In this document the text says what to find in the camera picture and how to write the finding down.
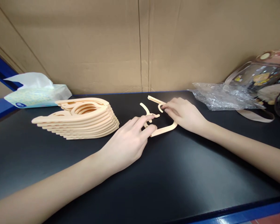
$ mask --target clear plastic wrap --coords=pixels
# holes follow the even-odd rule
[[[194,82],[195,98],[203,102],[210,110],[241,110],[265,108],[247,92],[241,85],[225,85]]]

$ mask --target bag strap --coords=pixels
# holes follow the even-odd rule
[[[250,120],[254,120],[254,121],[260,121],[260,122],[264,122],[264,123],[270,123],[275,119],[274,114],[272,114],[271,112],[267,112],[266,110],[262,109],[267,115],[269,115],[270,119],[264,118],[250,110],[237,110],[237,112],[244,116],[245,118],[248,118]]]

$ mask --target black tabletop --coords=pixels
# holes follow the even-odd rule
[[[209,111],[192,93],[159,92],[76,96],[107,100],[123,125],[159,114],[151,95],[162,101],[183,97],[211,122],[280,148],[280,119],[248,120],[236,111]],[[112,135],[66,140],[31,123],[59,107],[22,109],[0,122],[0,199],[38,182],[100,150]],[[171,125],[165,113],[158,128]],[[148,139],[141,158],[54,214],[46,223],[190,222],[280,200],[280,184],[221,146],[180,126]]]

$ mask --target tissue box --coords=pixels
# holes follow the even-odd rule
[[[72,96],[66,85],[53,84],[42,73],[30,72],[5,80],[23,84],[18,90],[4,97],[6,101],[18,108],[57,106],[55,101],[67,100]]]

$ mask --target stack of folding hangers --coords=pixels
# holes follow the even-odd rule
[[[109,102],[103,99],[81,98],[55,103],[63,110],[34,118],[32,123],[67,140],[101,138],[119,128]]]

